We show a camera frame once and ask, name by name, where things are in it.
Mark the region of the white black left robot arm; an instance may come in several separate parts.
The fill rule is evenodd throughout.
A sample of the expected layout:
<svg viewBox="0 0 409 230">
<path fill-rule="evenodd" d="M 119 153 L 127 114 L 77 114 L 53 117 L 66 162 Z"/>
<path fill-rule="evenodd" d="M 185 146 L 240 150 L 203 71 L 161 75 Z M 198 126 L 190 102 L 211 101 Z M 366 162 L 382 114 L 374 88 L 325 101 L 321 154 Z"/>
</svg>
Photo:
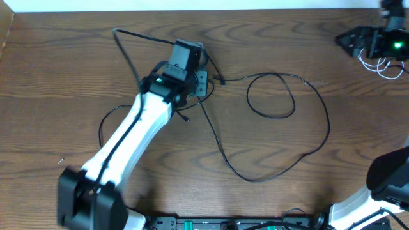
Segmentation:
<svg viewBox="0 0 409 230">
<path fill-rule="evenodd" d="M 143 229 L 146 216 L 126 207 L 122 195 L 141 155 L 187 96 L 205 96 L 208 72 L 150 72 L 118 129 L 80 169 L 58 179 L 57 223 L 67 229 Z"/>
</svg>

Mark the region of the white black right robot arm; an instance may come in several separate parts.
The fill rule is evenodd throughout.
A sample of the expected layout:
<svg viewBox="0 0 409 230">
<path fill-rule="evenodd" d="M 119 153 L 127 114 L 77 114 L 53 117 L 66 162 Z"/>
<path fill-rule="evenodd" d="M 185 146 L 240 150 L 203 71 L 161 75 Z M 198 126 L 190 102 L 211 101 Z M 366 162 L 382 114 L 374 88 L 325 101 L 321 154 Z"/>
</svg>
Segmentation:
<svg viewBox="0 0 409 230">
<path fill-rule="evenodd" d="M 389 16 L 384 27 L 358 26 L 335 38 L 351 57 L 367 50 L 369 59 L 408 59 L 408 31 L 404 16 Z M 366 185 L 326 214 L 327 229 L 373 229 L 387 215 L 408 211 L 408 147 L 377 157 L 370 165 Z"/>
</svg>

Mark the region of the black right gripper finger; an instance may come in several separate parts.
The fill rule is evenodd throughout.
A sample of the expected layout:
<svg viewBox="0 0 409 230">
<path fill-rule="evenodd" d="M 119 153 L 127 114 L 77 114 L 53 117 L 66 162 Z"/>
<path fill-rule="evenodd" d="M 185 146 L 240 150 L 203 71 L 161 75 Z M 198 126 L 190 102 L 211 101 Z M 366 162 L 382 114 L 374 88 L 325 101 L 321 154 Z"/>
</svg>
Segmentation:
<svg viewBox="0 0 409 230">
<path fill-rule="evenodd" d="M 341 47 L 349 54 L 352 58 L 357 58 L 362 49 L 369 49 L 371 44 L 367 40 L 357 40 L 357 41 L 342 41 Z"/>
<path fill-rule="evenodd" d="M 358 26 L 345 33 L 336 36 L 335 41 L 339 43 L 356 43 L 365 41 L 372 32 L 372 27 Z"/>
</svg>

